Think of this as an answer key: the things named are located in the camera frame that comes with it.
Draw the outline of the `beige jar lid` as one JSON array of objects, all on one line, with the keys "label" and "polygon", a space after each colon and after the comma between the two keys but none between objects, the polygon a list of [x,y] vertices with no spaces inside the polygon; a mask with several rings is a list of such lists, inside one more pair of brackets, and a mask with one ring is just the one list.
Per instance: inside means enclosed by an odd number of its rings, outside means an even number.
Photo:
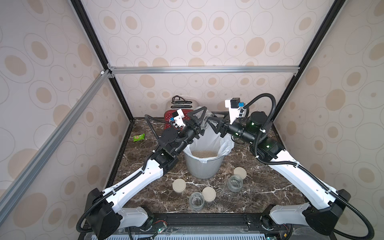
[{"label": "beige jar lid", "polygon": [[242,167],[236,167],[234,169],[234,175],[239,176],[242,180],[247,177],[247,171]]},{"label": "beige jar lid", "polygon": [[172,188],[176,193],[183,193],[186,190],[186,182],[183,179],[176,179],[172,184]]},{"label": "beige jar lid", "polygon": [[216,198],[216,191],[212,187],[205,187],[202,191],[205,202],[212,203]]}]

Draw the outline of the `glass jar with rice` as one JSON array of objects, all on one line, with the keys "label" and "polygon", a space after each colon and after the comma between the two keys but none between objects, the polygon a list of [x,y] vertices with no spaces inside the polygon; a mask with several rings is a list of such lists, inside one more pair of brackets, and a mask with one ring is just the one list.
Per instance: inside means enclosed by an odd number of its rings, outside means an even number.
[{"label": "glass jar with rice", "polygon": [[231,192],[237,193],[243,188],[243,179],[239,175],[230,176],[227,186]]}]

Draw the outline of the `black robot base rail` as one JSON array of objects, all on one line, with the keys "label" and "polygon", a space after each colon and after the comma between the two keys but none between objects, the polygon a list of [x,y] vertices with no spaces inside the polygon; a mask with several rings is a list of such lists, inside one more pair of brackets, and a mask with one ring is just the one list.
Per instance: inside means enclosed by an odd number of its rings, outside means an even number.
[{"label": "black robot base rail", "polygon": [[85,213],[77,224],[77,231],[82,234],[92,233],[97,239],[105,240],[119,229],[133,239],[132,233],[159,235],[162,227],[214,228],[244,227],[267,237],[288,240],[294,230],[291,224],[275,224],[265,213],[256,214],[154,214],[149,208],[123,208],[115,213],[108,205],[100,205]]}]

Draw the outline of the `black vertical frame post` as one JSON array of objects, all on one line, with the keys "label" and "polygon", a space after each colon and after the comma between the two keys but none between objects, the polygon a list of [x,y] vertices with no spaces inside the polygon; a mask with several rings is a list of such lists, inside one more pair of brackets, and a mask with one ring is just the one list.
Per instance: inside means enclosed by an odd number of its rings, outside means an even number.
[{"label": "black vertical frame post", "polygon": [[[105,55],[105,52],[103,50],[103,47],[101,45],[101,42],[99,41],[99,38],[92,26],[92,23],[88,17],[88,14],[86,13],[86,9],[83,5],[83,3],[79,0],[70,0],[70,3],[72,7],[74,8],[74,11],[77,15],[77,17],[80,20],[80,23],[93,47],[94,52],[96,53],[99,62],[101,63],[104,70],[110,70],[109,67],[109,61]],[[112,76],[109,78],[110,83],[113,87],[113,90],[115,91],[115,94],[118,97],[118,100],[120,104],[122,105],[123,110],[125,111],[128,120],[133,121],[135,118],[133,117],[133,114],[127,104],[127,101],[123,95],[122,89],[120,88],[120,85],[116,79],[116,77]]]},{"label": "black vertical frame post", "polygon": [[326,34],[329,32],[332,24],[336,20],[338,14],[342,10],[343,6],[346,4],[346,0],[336,0],[333,1],[328,13],[325,15],[324,20],[321,22],[319,29],[317,30],[314,39],[309,44],[309,47],[306,51],[306,53],[303,56],[303,59],[301,60],[299,67],[300,69],[296,74],[293,75],[291,80],[288,83],[288,86],[286,87],[285,91],[283,92],[279,102],[276,106],[276,111],[272,117],[272,121],[274,122],[276,118],[278,117],[279,113],[281,112],[283,106],[285,105],[286,101],[288,100],[289,96],[291,95],[292,91],[294,90],[295,86],[297,85],[298,81],[300,80],[301,76],[303,75],[304,71],[306,70],[307,66],[309,65],[311,59],[315,55],[316,51],[318,50],[319,46],[321,45],[322,41],[324,40]]}]

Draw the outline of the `white plastic bin liner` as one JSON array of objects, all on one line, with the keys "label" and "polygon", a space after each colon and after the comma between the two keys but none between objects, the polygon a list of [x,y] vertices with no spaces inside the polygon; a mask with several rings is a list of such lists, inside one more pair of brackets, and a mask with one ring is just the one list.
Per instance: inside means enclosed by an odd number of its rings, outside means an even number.
[{"label": "white plastic bin liner", "polygon": [[220,134],[215,134],[211,128],[208,128],[203,136],[194,139],[193,143],[184,149],[185,159],[207,164],[211,161],[222,160],[229,155],[234,146],[235,143],[229,134],[222,138]]}]

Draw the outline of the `grey mesh waste bin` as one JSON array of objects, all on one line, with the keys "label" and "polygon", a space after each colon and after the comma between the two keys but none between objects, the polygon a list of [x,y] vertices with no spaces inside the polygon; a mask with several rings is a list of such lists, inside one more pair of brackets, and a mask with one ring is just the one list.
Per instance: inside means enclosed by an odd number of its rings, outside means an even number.
[{"label": "grey mesh waste bin", "polygon": [[184,154],[189,173],[202,180],[214,177],[225,158],[213,151],[192,151]]}]

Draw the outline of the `aluminium horizontal back rail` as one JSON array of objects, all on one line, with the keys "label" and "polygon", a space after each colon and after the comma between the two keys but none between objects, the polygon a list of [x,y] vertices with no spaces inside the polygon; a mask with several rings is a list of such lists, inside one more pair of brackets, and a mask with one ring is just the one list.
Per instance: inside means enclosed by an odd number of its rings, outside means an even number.
[{"label": "aluminium horizontal back rail", "polygon": [[111,67],[113,74],[297,73],[299,66]]}]

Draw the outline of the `beige lidded jar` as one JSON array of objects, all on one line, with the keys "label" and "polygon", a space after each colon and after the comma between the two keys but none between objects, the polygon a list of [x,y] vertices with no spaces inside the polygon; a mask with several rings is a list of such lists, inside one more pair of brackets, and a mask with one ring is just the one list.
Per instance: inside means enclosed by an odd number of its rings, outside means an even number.
[{"label": "beige lidded jar", "polygon": [[207,128],[210,127],[208,120],[212,116],[213,116],[213,113],[211,113],[210,111],[206,111],[205,116],[203,117],[202,125],[201,125],[202,130],[206,130]]},{"label": "beige lidded jar", "polygon": [[195,192],[189,197],[189,206],[193,211],[200,211],[205,205],[203,194]]}]

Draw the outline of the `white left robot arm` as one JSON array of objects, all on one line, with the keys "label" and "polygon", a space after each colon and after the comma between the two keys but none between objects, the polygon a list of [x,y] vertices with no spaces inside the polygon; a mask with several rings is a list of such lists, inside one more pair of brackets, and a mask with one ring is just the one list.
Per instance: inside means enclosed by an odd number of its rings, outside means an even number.
[{"label": "white left robot arm", "polygon": [[178,163],[178,155],[204,135],[203,124],[207,107],[189,112],[181,131],[168,128],[157,137],[158,146],[141,168],[124,180],[99,191],[93,189],[87,198],[86,209],[76,224],[79,233],[94,233],[105,240],[118,229],[137,227],[149,229],[153,217],[143,207],[125,208],[125,204],[150,183],[166,175]]}]

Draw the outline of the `red polka dot toaster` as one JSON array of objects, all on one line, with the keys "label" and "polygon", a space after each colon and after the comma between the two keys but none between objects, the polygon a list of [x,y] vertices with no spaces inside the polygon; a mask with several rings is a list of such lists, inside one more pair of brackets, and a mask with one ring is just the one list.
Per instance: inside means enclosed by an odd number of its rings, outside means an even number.
[{"label": "red polka dot toaster", "polygon": [[183,121],[189,120],[190,118],[187,116],[187,113],[194,111],[199,107],[199,103],[195,100],[173,100],[167,103],[166,112],[164,114],[164,119],[168,123],[165,125],[164,129],[168,129],[171,127],[169,124],[171,118],[173,117],[173,113],[179,109],[182,109],[184,113]]}]

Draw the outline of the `black vertical frame post right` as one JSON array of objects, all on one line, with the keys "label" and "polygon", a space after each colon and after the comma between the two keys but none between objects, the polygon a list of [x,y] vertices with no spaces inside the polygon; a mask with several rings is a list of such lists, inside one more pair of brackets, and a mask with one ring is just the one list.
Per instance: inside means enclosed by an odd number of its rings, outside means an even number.
[{"label": "black vertical frame post right", "polygon": [[288,83],[288,86],[286,87],[285,91],[283,92],[279,102],[276,106],[276,111],[272,117],[272,121],[274,122],[276,118],[278,117],[279,113],[281,112],[283,106],[285,105],[286,101],[288,100],[289,96],[291,95],[292,91],[294,90],[295,86],[297,85],[298,81],[300,80],[301,76],[303,75],[304,71],[306,70],[307,66],[309,65],[311,59],[315,55],[316,51],[318,50],[319,46],[321,45],[322,41],[324,40],[326,34],[329,32],[332,24],[336,20],[338,14],[342,10],[343,6],[346,4],[346,0],[336,0],[333,1],[328,13],[325,15],[324,20],[321,22],[319,29],[317,30],[314,39],[309,44],[309,47],[306,51],[306,53],[303,56],[303,59],[301,60],[299,67],[300,69],[296,74],[293,75],[291,80]]}]

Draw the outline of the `aluminium left side rail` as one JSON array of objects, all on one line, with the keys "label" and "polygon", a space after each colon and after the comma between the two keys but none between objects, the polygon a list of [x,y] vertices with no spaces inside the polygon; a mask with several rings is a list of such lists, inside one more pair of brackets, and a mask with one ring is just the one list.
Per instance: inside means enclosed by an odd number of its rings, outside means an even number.
[{"label": "aluminium left side rail", "polygon": [[72,129],[85,108],[90,104],[105,80],[111,76],[111,73],[112,71],[110,70],[104,70],[103,74],[100,74],[94,80],[84,95],[77,101],[20,175],[13,181],[10,188],[5,192],[5,195],[1,198],[1,225],[4,224],[22,196],[41,172],[42,168],[46,165],[68,132]]}]

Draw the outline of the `green snack packet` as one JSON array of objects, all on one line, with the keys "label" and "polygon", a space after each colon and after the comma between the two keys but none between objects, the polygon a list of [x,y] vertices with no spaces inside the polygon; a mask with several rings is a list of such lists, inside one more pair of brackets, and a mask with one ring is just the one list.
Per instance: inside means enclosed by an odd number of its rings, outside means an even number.
[{"label": "green snack packet", "polygon": [[133,142],[138,142],[145,139],[145,134],[133,136]]}]

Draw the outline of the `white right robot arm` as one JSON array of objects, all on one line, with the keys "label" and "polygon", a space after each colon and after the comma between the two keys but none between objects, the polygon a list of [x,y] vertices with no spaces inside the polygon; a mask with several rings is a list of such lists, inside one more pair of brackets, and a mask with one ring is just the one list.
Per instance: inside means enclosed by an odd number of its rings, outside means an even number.
[{"label": "white right robot arm", "polygon": [[275,205],[268,210],[270,219],[279,225],[309,226],[319,234],[340,234],[335,229],[344,209],[349,207],[351,195],[328,186],[297,160],[275,140],[267,137],[271,126],[264,112],[253,112],[245,123],[231,117],[209,117],[208,123],[215,133],[230,135],[250,145],[250,151],[262,164],[276,170],[289,180],[306,198],[306,203],[295,206]]}]

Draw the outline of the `black vertical frame post left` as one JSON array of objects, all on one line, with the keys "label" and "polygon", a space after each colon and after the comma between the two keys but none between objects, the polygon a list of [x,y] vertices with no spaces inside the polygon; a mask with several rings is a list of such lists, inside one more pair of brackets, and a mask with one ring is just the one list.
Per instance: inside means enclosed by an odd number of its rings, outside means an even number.
[{"label": "black vertical frame post left", "polygon": [[[88,17],[88,14],[86,13],[86,9],[83,5],[83,3],[79,0],[70,0],[70,3],[72,7],[74,8],[74,11],[77,15],[77,17],[80,20],[80,23],[93,47],[94,52],[96,53],[99,62],[101,63],[104,70],[110,70],[109,67],[109,61],[105,55],[105,52],[103,50],[103,47],[101,45],[101,42],[99,41],[99,38],[92,26],[92,23]],[[133,121],[135,118],[133,117],[133,114],[127,104],[127,101],[123,95],[122,89],[120,88],[120,85],[116,79],[116,77],[112,76],[109,78],[110,83],[113,87],[113,90],[115,91],[115,94],[118,97],[118,100],[120,104],[122,105],[123,110],[125,111],[128,120]]]}]

